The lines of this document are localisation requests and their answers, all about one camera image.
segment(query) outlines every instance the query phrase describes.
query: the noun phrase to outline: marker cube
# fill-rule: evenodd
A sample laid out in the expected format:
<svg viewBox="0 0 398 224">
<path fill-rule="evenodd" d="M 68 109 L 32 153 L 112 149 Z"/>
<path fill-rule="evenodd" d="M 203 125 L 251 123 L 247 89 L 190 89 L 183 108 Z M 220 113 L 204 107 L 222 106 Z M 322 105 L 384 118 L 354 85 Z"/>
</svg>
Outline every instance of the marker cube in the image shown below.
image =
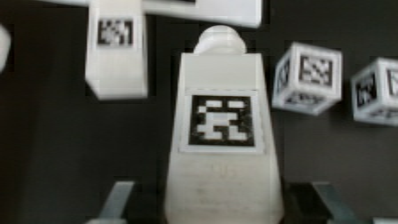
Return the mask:
<svg viewBox="0 0 398 224">
<path fill-rule="evenodd" d="M 148 96 L 146 21 L 140 0 L 92 0 L 85 80 L 100 99 Z"/>
<path fill-rule="evenodd" d="M 341 52 L 293 43 L 277 63 L 272 106 L 318 115 L 341 100 Z"/>
<path fill-rule="evenodd" d="M 357 121 L 398 126 L 398 60 L 379 58 L 352 78 Z"/>
</svg>

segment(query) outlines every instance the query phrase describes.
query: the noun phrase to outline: rounded white top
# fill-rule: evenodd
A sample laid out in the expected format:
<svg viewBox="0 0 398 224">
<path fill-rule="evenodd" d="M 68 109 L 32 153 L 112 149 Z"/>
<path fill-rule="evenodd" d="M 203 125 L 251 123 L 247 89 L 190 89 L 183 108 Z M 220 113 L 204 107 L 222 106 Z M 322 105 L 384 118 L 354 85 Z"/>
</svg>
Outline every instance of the rounded white top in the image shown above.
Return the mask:
<svg viewBox="0 0 398 224">
<path fill-rule="evenodd" d="M 196 54 L 245 54 L 245 42 L 228 26 L 210 27 L 199 37 Z"/>
</svg>

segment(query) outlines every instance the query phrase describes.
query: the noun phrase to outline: white cylinder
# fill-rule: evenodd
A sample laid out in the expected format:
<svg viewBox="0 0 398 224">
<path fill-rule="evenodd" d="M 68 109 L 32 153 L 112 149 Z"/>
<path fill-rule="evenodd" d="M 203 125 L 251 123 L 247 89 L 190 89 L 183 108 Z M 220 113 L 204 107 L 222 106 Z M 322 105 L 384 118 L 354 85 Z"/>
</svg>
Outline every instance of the white cylinder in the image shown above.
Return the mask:
<svg viewBox="0 0 398 224">
<path fill-rule="evenodd" d="M 11 36 L 4 26 L 0 25 L 0 72 L 5 67 L 5 61 L 9 56 L 9 46 L 11 46 Z"/>
</svg>

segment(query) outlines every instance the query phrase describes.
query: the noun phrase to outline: black background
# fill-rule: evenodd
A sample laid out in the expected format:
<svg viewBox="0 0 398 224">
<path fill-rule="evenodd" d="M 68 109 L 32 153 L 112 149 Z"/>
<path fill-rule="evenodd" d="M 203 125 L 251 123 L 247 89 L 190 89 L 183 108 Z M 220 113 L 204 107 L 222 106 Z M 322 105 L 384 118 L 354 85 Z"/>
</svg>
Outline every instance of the black background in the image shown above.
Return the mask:
<svg viewBox="0 0 398 224">
<path fill-rule="evenodd" d="M 291 41 L 343 51 L 343 101 L 318 116 L 272 109 L 283 178 L 327 180 L 361 218 L 398 216 L 398 129 L 354 122 L 348 79 L 398 56 L 396 0 L 274 0 L 259 29 L 235 27 L 263 53 L 268 93 Z M 135 180 L 133 223 L 160 223 L 180 55 L 215 24 L 148 16 L 151 98 L 98 102 L 84 81 L 87 8 L 0 1 L 13 31 L 0 76 L 2 223 L 78 224 L 116 180 Z"/>
</svg>

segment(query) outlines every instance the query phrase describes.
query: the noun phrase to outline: white toy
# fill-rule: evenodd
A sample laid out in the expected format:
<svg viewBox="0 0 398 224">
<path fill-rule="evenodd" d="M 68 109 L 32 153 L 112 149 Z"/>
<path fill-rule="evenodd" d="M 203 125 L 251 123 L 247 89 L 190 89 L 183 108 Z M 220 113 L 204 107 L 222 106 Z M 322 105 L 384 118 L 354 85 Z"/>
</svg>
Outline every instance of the white toy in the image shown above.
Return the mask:
<svg viewBox="0 0 398 224">
<path fill-rule="evenodd" d="M 100 99 L 148 96 L 146 17 L 140 0 L 92 0 L 85 80 Z"/>
<path fill-rule="evenodd" d="M 92 0 L 41 1 L 87 6 Z M 144 0 L 142 5 L 144 11 L 151 14 L 247 27 L 258 27 L 261 24 L 263 0 L 196 0 L 196 3 L 178 0 Z"/>
<path fill-rule="evenodd" d="M 398 60 L 379 58 L 352 78 L 357 121 L 398 126 Z"/>
<path fill-rule="evenodd" d="M 261 54 L 212 27 L 181 55 L 169 224 L 277 224 L 283 196 Z"/>
<path fill-rule="evenodd" d="M 11 36 L 4 26 L 0 25 L 0 72 L 5 67 L 9 48 L 11 48 Z"/>
<path fill-rule="evenodd" d="M 375 224 L 398 224 L 398 219 L 393 218 L 375 218 L 373 219 Z"/>
<path fill-rule="evenodd" d="M 341 52 L 293 43 L 277 63 L 272 106 L 318 115 L 341 100 Z"/>
</svg>

